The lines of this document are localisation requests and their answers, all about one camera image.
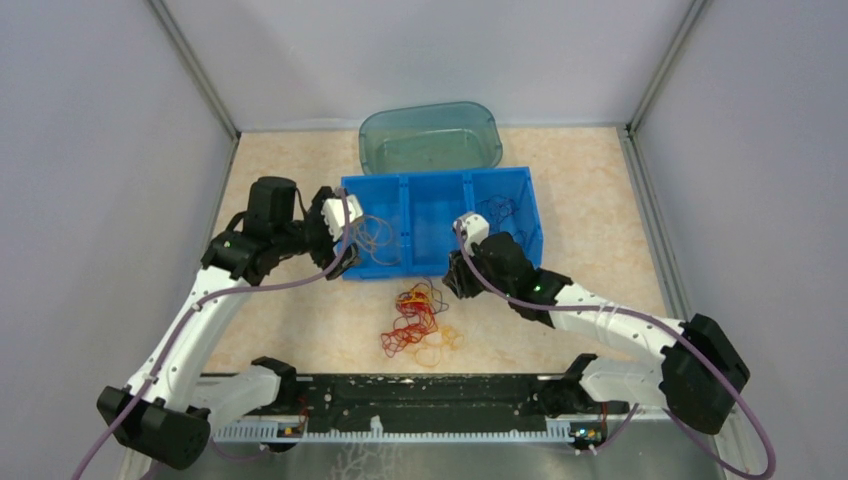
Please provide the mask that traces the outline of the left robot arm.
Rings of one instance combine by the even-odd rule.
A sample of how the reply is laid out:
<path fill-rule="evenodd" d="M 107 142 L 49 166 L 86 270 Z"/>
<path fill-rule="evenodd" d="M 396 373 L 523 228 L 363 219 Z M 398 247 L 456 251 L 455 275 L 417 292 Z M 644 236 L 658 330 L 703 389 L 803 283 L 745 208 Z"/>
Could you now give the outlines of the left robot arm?
<path fill-rule="evenodd" d="M 195 463 L 212 435 L 248 413 L 292 411 L 296 369 L 260 357 L 207 389 L 198 381 L 235 315 L 254 294 L 334 280 L 360 261 L 352 234 L 364 210 L 343 187 L 320 188 L 304 207 L 297 184 L 265 176 L 246 208 L 209 243 L 184 305 L 142 367 L 105 388 L 97 409 L 106 434 L 175 470 Z"/>

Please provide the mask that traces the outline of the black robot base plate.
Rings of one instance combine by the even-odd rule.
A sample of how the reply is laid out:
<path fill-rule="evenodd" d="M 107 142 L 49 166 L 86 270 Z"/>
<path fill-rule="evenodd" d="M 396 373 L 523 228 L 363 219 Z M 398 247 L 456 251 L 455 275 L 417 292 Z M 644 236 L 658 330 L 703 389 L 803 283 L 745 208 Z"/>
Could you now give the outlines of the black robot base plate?
<path fill-rule="evenodd" d="M 309 433 L 363 433 L 373 418 L 399 434 L 543 432 L 560 416 L 625 414 L 623 401 L 596 402 L 561 374 L 312 374 L 257 415 L 291 415 Z"/>

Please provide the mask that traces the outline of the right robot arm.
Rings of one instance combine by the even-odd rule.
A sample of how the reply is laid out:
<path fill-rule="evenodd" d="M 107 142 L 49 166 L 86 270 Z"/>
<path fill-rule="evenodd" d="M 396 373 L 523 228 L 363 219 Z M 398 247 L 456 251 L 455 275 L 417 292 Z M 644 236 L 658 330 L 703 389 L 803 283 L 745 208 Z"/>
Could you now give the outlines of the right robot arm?
<path fill-rule="evenodd" d="M 593 339 L 628 355 L 620 361 L 580 354 L 563 376 L 563 398 L 576 412 L 597 403 L 663 408 L 684 425 L 720 432 L 750 371 L 714 319 L 653 317 L 537 268 L 507 233 L 466 243 L 449 254 L 444 284 L 458 298 L 502 293 L 522 318 Z"/>

